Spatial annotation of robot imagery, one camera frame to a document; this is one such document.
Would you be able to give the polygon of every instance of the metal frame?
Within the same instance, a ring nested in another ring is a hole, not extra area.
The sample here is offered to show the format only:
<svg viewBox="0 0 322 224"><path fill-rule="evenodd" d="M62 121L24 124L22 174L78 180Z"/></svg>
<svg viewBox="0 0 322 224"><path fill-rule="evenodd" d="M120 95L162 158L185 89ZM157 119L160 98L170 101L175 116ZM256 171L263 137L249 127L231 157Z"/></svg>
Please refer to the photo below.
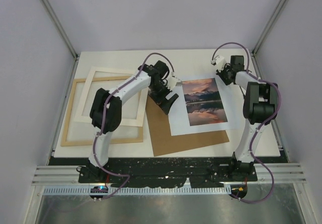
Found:
<svg viewBox="0 0 322 224"><path fill-rule="evenodd" d="M260 164L254 164L257 173L257 182L249 184L269 184L271 176ZM306 183L305 176L300 164L266 164L274 174L275 183ZM38 166L32 181L32 186L99 186L105 183L78 182L79 172L77 166ZM225 185L242 184L242 182L223 182Z"/></svg>
<svg viewBox="0 0 322 224"><path fill-rule="evenodd" d="M64 28L62 27L54 9L52 8L52 6L49 3L49 0L40 0L41 4L43 5L43 7L45 8L45 10L48 13L48 16L50 17L50 19L52 20L53 24L55 25L56 29L58 30L60 36L62 37L64 43L66 44L66 46L68 47L70 53L72 54L72 56L74 57L74 59L77 59L77 53L74 49L74 47L72 46L67 34L65 33Z"/></svg>
<svg viewBox="0 0 322 224"><path fill-rule="evenodd" d="M263 42L265 41L267 35L270 33L271 29L273 28L274 24L278 20L278 17L281 15L283 9L285 8L288 0L279 0L277 3L270 19L266 23L264 30L262 31L254 49L252 50L253 55L256 55L258 51L260 50Z"/></svg>
<svg viewBox="0 0 322 224"><path fill-rule="evenodd" d="M72 56L75 59L75 62L70 74L69 83L66 86L65 98L61 103L60 116L58 119L56 131L55 131L55 137L53 139L53 145L50 151L50 153L53 153L53 151L55 150L55 146L57 144L58 133L62 125L64 111L67 106L68 96L71 90L74 74L76 72L76 68L78 64L78 54L76 53L74 47L72 46L66 32L64 31L49 1L48 0L40 0L40 1L43 7L45 8L45 10L47 11L49 17L53 21L53 24L57 28L60 36L64 40L66 46L70 50ZM270 33L271 29L273 28L275 22L278 20L278 17L282 13L287 2L288 0L279 0L279 2L277 3L277 6L274 9L274 12L272 13L270 19L266 23L264 30L262 31L257 43L255 44L254 49L252 50L252 57L253 57L255 71L257 75L260 77L262 76L262 74L256 59L256 55L260 50L263 42L265 41L267 35ZM280 150L282 150L283 144L281 141L281 134L280 134L279 128L275 121L272 121L272 125L273 125L274 134L277 138L279 148ZM296 163L295 164L294 163L267 164L267 166L269 166L269 168L272 170L274 174L275 183L293 183L294 184L294 189L296 191L305 221L307 223L319 223L317 221L317 217L314 215L314 211L310 202L310 195L308 194L306 179L300 164L296 164ZM78 183L79 173L76 171L76 167L77 166L38 166L37 167L34 179L32 181L33 193L30 200L29 210L26 214L25 223L27 224L35 223L38 210L41 207L41 199L44 194L45 195L51 194L51 193L52 194L62 194L62 193L75 194L75 190L79 189L79 190L83 190L83 193L81 194L88 195L89 193L87 190L90 187L99 185L98 183L92 183L92 184ZM256 172L258 174L259 180L257 182L249 182L248 184L271 183L271 177L269 173L266 171L266 169L259 164L256 164L255 167L256 167ZM230 184L232 183L226 182L224 183L225 187L223 189L211 190L212 188L208 188L206 190L200 190L199 193L205 193L205 194L225 193L226 194L227 191L229 191ZM190 186L190 183L189 181L187 181L185 183L185 187L189 188L189 186ZM124 190L124 192L125 194L138 194L138 193L144 194L143 193L144 189L146 188L141 188L131 193L126 192L126 190ZM153 194L164 194L164 192L165 191L153 191Z"/></svg>

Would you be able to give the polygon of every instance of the wooden picture frame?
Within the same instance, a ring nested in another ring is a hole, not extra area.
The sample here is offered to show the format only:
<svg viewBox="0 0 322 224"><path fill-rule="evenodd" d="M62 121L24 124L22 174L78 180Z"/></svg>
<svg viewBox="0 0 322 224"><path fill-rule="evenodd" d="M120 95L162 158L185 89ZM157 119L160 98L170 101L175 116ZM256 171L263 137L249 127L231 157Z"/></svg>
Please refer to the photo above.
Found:
<svg viewBox="0 0 322 224"><path fill-rule="evenodd" d="M117 80L126 80L130 76L119 76L119 77L101 77L101 78L93 78L92 82L102 82L102 81L117 81ZM70 96L69 96L69 102L66 110L66 117L65 117L65 123L64 128L62 132L62 138L60 145L61 146L85 146L85 145L92 145L92 140L75 140L75 141L67 141L67 135L68 135L68 129L70 124L70 118L71 118L71 110L75 98L75 92L76 92L76 86L77 83L83 83L86 79L74 79ZM111 144L118 144L118 143L134 143L134 142L143 142L143 126L137 127L138 128L138 137L134 138L115 138L111 140Z"/></svg>
<svg viewBox="0 0 322 224"><path fill-rule="evenodd" d="M96 72L134 74L134 71L129 70L129 69L115 69L115 68L105 68L105 67L92 66L90 69L90 72L86 78L85 85L84 85L82 94L80 96L79 102L78 102L76 113L73 118L73 121L75 121L75 122L86 122L86 123L92 122L92 120L89 116L83 116L83 110L84 110L86 99L88 97L88 93L90 91L90 87L91 87L91 84L92 84L92 81L94 79L94 75ZM148 89L144 89L141 91L141 95L139 98L139 105L138 105L137 114L136 114L136 119L123 118L120 126L133 126L133 127L142 127L143 126L147 92L148 92Z"/></svg>

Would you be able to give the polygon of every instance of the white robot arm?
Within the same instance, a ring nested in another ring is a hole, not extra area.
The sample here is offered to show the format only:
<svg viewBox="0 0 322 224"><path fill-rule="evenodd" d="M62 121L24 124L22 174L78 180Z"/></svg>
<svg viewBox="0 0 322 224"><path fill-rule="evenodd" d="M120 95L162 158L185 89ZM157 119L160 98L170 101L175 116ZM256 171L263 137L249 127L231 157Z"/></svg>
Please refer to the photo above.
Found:
<svg viewBox="0 0 322 224"><path fill-rule="evenodd" d="M246 90L243 106L245 128L230 164L231 173L246 176L252 171L253 155L263 131L270 123L267 119L273 116L278 107L278 94L274 86L258 80L245 71L243 56L233 55L230 63L227 63L224 57L218 55L211 64L216 67L217 75L226 85L233 83Z"/></svg>
<svg viewBox="0 0 322 224"><path fill-rule="evenodd" d="M142 71L138 70L132 77L127 79L119 86L106 91L99 89L96 92L94 102L90 111L92 125L98 127L104 136L95 142L95 153L91 153L89 157L90 163L94 167L99 167L95 156L104 166L108 162L108 149L111 141L113 131L120 125L122 118L122 105L131 97L141 90L149 87L149 96L155 103L168 114L174 101L178 98L174 94L169 99L166 97L172 92L173 87L178 85L181 81L170 74L169 68L162 61L158 61L155 65L144 65ZM110 97L108 105L106 106L106 113L104 114L104 103L110 92L116 92Z"/></svg>

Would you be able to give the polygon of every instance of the white tabletop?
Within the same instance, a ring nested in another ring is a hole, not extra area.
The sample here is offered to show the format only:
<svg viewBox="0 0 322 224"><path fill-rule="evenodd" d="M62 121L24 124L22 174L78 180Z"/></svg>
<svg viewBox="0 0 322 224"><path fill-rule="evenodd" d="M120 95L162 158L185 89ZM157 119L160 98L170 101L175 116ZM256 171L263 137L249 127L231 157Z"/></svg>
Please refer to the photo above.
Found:
<svg viewBox="0 0 322 224"><path fill-rule="evenodd" d="M136 70L142 64L145 57L151 52L159 52L168 57L174 65L176 76L179 78L202 76L203 74L209 74L209 72L214 71L213 66L210 64L213 51L213 49L195 49L82 52L79 58L75 79L86 78L92 66ZM242 49L221 49L218 51L218 54L224 56L228 62L230 61L231 55L243 55L245 59L247 58L246 53ZM147 64L154 64L159 59L162 60L162 58L159 56L152 56L147 61ZM255 74L252 61L250 64L250 70ZM229 85L228 87L233 90L236 103L240 109L240 115L243 117L243 95L238 86ZM91 153L91 146L60 146L64 121L65 117L60 130L54 157L87 158ZM244 124L245 123L242 124L240 129L226 131L230 142L159 157L231 157L241 139ZM144 117L143 134L144 139L143 142L140 143L111 144L109 148L109 157L153 157L146 116ZM271 125L269 125L264 131L255 155L270 157L280 156Z"/></svg>

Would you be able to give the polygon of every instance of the sunset sky in photo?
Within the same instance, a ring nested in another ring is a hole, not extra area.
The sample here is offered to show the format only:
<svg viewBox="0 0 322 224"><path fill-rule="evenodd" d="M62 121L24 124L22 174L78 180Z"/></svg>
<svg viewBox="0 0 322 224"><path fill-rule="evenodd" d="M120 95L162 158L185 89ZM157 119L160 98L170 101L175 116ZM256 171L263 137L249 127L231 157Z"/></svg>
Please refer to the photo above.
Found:
<svg viewBox="0 0 322 224"><path fill-rule="evenodd" d="M206 92L206 91L212 91L212 92L218 91L218 87L215 79L184 81L182 88L183 88L184 94L193 94L197 92Z"/></svg>

